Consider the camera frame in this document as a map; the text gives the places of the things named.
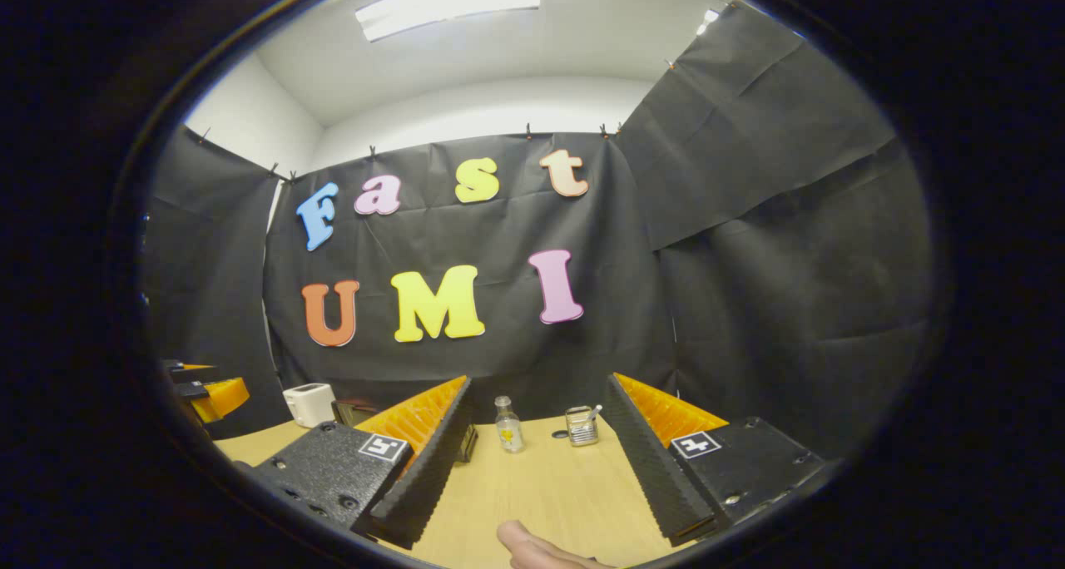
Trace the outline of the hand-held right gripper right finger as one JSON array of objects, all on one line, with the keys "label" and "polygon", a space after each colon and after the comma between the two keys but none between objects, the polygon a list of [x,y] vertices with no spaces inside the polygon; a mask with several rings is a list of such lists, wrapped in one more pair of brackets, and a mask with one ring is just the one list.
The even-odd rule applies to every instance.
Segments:
[{"label": "hand-held right gripper right finger", "polygon": [[673,546],[765,511],[825,466],[761,418],[730,423],[619,373],[608,377],[602,416]]}]

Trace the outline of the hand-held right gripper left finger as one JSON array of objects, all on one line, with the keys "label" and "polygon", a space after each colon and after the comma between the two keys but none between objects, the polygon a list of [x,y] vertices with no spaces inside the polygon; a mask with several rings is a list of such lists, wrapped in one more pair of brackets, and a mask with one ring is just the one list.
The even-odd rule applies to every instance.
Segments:
[{"label": "hand-held right gripper left finger", "polygon": [[468,391],[459,376],[354,428],[322,422],[250,467],[250,477],[310,517],[411,549],[463,459]]}]

